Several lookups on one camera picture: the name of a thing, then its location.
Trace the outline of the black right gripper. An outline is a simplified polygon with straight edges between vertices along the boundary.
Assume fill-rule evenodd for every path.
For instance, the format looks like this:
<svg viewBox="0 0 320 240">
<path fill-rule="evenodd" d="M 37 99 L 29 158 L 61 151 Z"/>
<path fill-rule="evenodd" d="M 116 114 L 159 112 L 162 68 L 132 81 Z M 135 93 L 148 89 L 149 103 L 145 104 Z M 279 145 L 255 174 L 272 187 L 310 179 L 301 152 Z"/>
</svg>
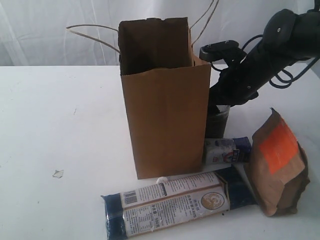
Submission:
<svg viewBox="0 0 320 240">
<path fill-rule="evenodd" d="M 259 96 L 259 58 L 229 57 L 227 68 L 220 69 L 218 82 L 210 87 L 208 111 L 218 112 L 218 105 L 243 105 Z"/>
</svg>

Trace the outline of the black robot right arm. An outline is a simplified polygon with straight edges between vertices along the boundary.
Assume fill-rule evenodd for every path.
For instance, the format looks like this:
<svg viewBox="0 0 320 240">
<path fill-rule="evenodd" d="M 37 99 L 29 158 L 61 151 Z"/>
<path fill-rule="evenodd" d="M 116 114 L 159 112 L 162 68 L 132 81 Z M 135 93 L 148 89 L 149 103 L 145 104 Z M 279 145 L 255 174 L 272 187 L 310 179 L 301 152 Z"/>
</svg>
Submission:
<svg viewBox="0 0 320 240">
<path fill-rule="evenodd" d="M 267 23 L 261 40 L 249 53 L 233 53 L 218 82 L 210 87 L 208 112 L 218 105 L 243 105 L 258 97 L 258 90 L 298 61 L 320 58 L 320 13 L 295 14 L 283 9 Z"/>
</svg>

